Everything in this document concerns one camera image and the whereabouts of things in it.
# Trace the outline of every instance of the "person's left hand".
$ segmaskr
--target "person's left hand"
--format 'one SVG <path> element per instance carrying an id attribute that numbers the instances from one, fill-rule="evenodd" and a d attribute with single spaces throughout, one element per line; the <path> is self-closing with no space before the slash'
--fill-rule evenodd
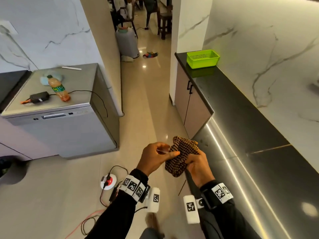
<path id="1" fill-rule="evenodd" d="M 143 149 L 141 160 L 136 168 L 141 170 L 148 177 L 152 172 L 157 170 L 166 160 L 172 159 L 180 154 L 180 152 L 178 151 L 170 152 L 167 154 L 161 154 L 156 151 L 157 149 L 160 151 L 168 151 L 169 148 L 170 145 L 163 142 L 156 142 L 147 145 Z"/>

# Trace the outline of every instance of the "bottle label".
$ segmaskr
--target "bottle label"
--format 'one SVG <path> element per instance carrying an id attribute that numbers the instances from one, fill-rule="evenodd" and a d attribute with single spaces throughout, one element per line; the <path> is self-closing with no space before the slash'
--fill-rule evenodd
<path id="1" fill-rule="evenodd" d="M 54 92 L 61 92 L 61 91 L 65 90 L 63 85 L 60 85 L 60 86 L 55 87 L 55 88 L 52 87 L 52 89 L 54 90 Z"/>

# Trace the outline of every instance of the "dishwasher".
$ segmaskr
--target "dishwasher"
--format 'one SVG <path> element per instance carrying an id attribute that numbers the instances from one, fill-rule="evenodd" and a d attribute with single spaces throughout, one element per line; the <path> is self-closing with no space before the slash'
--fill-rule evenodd
<path id="1" fill-rule="evenodd" d="M 32 73 L 1 116 L 24 129 L 64 158 L 118 150 L 119 116 L 98 64 L 74 66 L 81 70 L 51 68 Z M 63 102 L 40 78 L 49 72 L 63 76 L 71 100 Z M 31 94 L 47 91 L 50 99 L 20 104 Z"/>

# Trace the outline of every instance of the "plastic bottle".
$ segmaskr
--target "plastic bottle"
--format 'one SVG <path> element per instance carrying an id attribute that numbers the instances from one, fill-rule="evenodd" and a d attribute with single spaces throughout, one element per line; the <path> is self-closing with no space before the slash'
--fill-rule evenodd
<path id="1" fill-rule="evenodd" d="M 49 85 L 62 101 L 68 101 L 71 99 L 70 95 L 58 79 L 54 78 L 52 75 L 48 75 L 47 78 Z"/>

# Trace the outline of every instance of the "gray bucket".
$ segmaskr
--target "gray bucket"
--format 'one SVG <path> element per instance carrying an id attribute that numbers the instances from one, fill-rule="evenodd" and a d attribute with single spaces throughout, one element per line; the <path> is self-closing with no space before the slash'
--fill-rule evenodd
<path id="1" fill-rule="evenodd" d="M 13 185 L 20 182 L 26 175 L 26 162 L 16 156 L 0 157 L 0 185 Z"/>

